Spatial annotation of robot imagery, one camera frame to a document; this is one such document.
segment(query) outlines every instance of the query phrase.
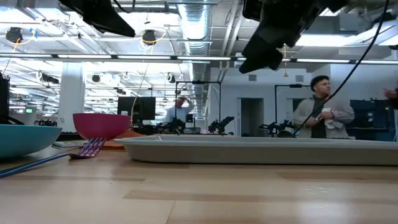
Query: wooden table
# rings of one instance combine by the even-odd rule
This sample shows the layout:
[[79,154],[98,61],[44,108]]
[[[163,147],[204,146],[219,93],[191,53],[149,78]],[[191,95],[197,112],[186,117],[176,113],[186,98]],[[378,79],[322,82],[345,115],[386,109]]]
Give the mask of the wooden table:
[[[60,153],[48,148],[0,169]],[[0,179],[1,224],[398,223],[395,167],[146,164],[62,158]]]

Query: wall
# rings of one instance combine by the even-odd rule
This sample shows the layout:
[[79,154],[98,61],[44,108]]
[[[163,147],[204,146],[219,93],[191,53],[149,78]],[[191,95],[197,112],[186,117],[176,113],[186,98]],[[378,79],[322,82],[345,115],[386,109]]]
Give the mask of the wall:
[[[332,65],[335,88],[344,80],[353,65]],[[383,100],[383,89],[394,89],[398,81],[398,66],[360,65],[337,94],[350,100]]]
[[[292,113],[286,109],[286,101],[289,98],[308,98],[311,95],[309,88],[280,87],[277,91],[278,120],[291,119]],[[264,86],[224,86],[221,95],[221,119],[227,116],[238,118],[238,98],[262,98],[264,99],[264,124],[275,121],[274,85]],[[211,101],[208,122],[218,119],[218,104]],[[233,122],[226,127],[227,132],[236,133],[236,125]]]
[[[264,99],[264,123],[275,121],[275,99],[274,85],[293,84],[295,75],[304,75],[305,81],[301,84],[309,85],[310,80],[318,75],[331,77],[332,91],[348,75],[353,65],[325,65],[313,73],[307,73],[304,69],[288,69],[289,77],[283,77],[284,69],[276,72],[272,70],[258,70],[253,73],[257,75],[257,82],[249,82],[247,75],[242,75],[232,68],[228,70],[221,92],[221,119],[234,116],[237,119],[238,98],[263,98]],[[212,79],[218,75],[218,69],[212,68]],[[370,100],[370,98],[382,100],[383,88],[393,89],[397,86],[398,66],[395,65],[360,65],[351,76],[346,85],[336,95],[349,100]],[[292,119],[293,98],[308,98],[312,95],[309,88],[293,89],[278,87],[277,106],[278,122],[283,119]],[[218,93],[210,91],[208,96],[208,122],[209,124],[218,119]],[[226,132],[236,133],[236,125],[230,123]]]

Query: ceiling fixture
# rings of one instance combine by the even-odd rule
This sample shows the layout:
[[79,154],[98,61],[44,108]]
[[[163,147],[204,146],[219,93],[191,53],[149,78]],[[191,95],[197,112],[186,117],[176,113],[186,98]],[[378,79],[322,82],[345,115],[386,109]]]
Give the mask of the ceiling fixture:
[[21,43],[23,38],[21,34],[21,28],[11,27],[6,33],[6,39],[12,43]]
[[125,74],[123,74],[123,80],[127,81],[130,79],[130,74],[129,72],[126,72]]
[[37,78],[38,80],[41,80],[42,77],[43,77],[42,71],[36,72],[36,78]]
[[92,80],[93,82],[100,82],[101,77],[100,77],[99,75],[93,75],[93,77],[91,78],[91,80]]
[[51,77],[49,75],[46,75],[46,74],[43,74],[41,72],[40,72],[40,74],[42,74],[41,75],[41,79],[40,79],[40,81],[42,81],[42,82],[53,83],[53,84],[56,84],[56,85],[58,85],[60,83],[60,80],[58,80],[56,78],[53,78],[53,77]]
[[164,80],[168,81],[169,83],[175,83],[175,77],[170,73],[164,76]]
[[153,46],[156,44],[156,36],[154,30],[145,30],[144,34],[142,35],[142,41],[144,44],[148,46]]
[[116,93],[118,93],[120,95],[125,95],[126,94],[126,92],[124,90],[121,90],[121,89],[117,89]]

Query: person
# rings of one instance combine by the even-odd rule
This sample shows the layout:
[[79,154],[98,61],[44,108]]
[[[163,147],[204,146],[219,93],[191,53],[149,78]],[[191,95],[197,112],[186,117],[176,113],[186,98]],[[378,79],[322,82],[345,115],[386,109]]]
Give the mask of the person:
[[[188,107],[182,107],[184,102],[188,102],[189,106]],[[175,117],[175,110],[177,109],[177,119],[186,122],[186,117],[189,112],[193,110],[193,104],[190,100],[188,100],[186,97],[178,97],[175,106],[169,108],[167,110],[166,117],[164,119],[164,122],[172,122],[174,117]]]
[[312,117],[300,130],[300,138],[338,138],[348,139],[344,124],[354,120],[354,110],[349,102],[332,98],[323,107],[322,103],[330,96],[330,80],[326,75],[311,81],[311,98],[303,100],[294,111],[294,126],[299,128],[314,111]]
[[398,88],[395,90],[384,89],[384,96],[389,99],[392,107],[398,110]]

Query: yellow cable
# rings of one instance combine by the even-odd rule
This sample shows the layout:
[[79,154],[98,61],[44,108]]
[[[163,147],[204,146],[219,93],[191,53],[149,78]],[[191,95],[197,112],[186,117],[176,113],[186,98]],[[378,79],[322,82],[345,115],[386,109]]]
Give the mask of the yellow cable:
[[17,49],[17,46],[18,46],[18,44],[15,44],[14,50],[12,50],[12,53],[15,53],[15,50]]
[[10,44],[15,44],[15,45],[17,46],[17,45],[27,44],[27,43],[29,43],[30,41],[32,41],[34,38],[35,38],[35,33],[33,32],[33,33],[32,33],[32,38],[30,38],[27,42],[19,43],[19,41],[20,41],[21,38],[18,38],[18,40],[17,40],[16,43],[13,43],[13,42],[11,42],[11,41],[9,41],[9,40],[7,40],[7,41],[8,41]]
[[[152,46],[152,49],[150,50],[150,54],[152,54],[152,53],[154,52],[154,48],[155,48],[155,45]],[[142,84],[144,83],[145,76],[147,75],[148,66],[149,66],[149,63],[147,63],[147,67],[146,67],[146,69],[145,69],[145,73],[144,73],[144,75],[142,76],[142,80],[141,80],[141,83],[140,83],[140,85],[139,85],[138,91],[137,91],[137,93],[136,93],[136,97],[135,97],[135,99],[134,99],[134,102],[132,103],[132,107],[131,107],[131,116],[130,116],[131,128],[132,128],[132,122],[133,122],[132,116],[133,116],[133,114],[134,114],[134,105],[136,104],[136,101],[137,101],[137,98],[138,98],[138,94],[139,94],[139,92],[141,91]]]
[[164,36],[166,35],[166,33],[167,33],[167,29],[164,29],[163,35],[162,35],[159,39],[153,40],[153,41],[146,41],[146,40],[144,40],[144,39],[142,38],[142,37],[144,36],[144,34],[141,34],[141,40],[142,40],[143,42],[145,42],[145,43],[153,44],[153,43],[156,43],[156,42],[162,40],[162,39],[164,38]]

